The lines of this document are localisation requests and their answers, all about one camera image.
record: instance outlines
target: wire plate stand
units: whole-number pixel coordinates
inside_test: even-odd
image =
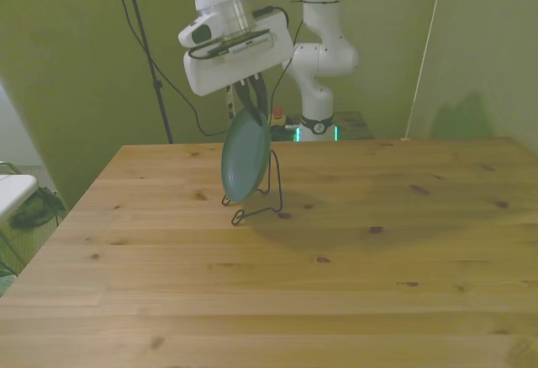
[[[232,225],[234,225],[235,227],[238,226],[245,218],[253,217],[255,215],[262,214],[262,213],[268,213],[270,211],[278,214],[284,209],[284,200],[282,196],[282,181],[280,178],[280,163],[278,162],[277,153],[274,150],[271,150],[271,157],[269,158],[269,173],[267,176],[267,190],[258,189],[257,191],[264,196],[266,196],[267,194],[271,192],[272,158],[275,159],[275,165],[277,167],[278,196],[279,196],[279,201],[280,201],[278,208],[267,207],[267,208],[262,208],[260,210],[254,211],[252,213],[248,213],[246,212],[246,210],[241,209],[237,213],[235,213],[234,217],[232,218]],[[228,198],[228,196],[224,195],[222,199],[222,205],[225,207],[228,207],[231,203],[232,202]]]

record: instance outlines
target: plate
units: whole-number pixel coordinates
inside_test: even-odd
[[[222,151],[222,182],[232,202],[243,202],[260,186],[271,154],[266,118],[260,126],[246,110],[232,122]]]

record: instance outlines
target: wood grain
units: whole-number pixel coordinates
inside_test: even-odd
[[[538,159],[509,139],[124,147],[0,299],[2,367],[538,366]],[[254,209],[276,202],[255,195]]]

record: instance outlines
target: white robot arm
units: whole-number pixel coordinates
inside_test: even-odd
[[[338,0],[303,0],[304,23],[322,44],[295,48],[283,13],[254,18],[248,0],[195,1],[199,17],[179,34],[189,49],[184,66],[195,93],[207,95],[278,64],[289,65],[303,97],[301,136],[334,137],[333,95],[315,77],[349,74],[358,66],[358,53],[340,26]]]

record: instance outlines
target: green wall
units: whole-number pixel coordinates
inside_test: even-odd
[[[294,30],[302,9],[289,1],[253,0],[288,8]],[[434,0],[343,1],[343,24],[361,66],[353,76],[328,81],[336,108],[363,112],[379,138],[401,137]],[[196,17],[193,0],[139,2],[156,61],[189,93],[177,34]],[[148,65],[119,0],[0,0],[0,19],[0,80],[69,207],[121,145],[166,142]],[[311,39],[305,32],[301,40]],[[267,73],[269,87],[280,72]],[[182,99],[169,87],[164,96],[176,142],[206,140]],[[190,96],[207,130],[227,126],[224,94]],[[300,110],[290,78],[277,102],[289,113]]]
[[[538,151],[538,0],[440,0],[413,138],[511,136]]]

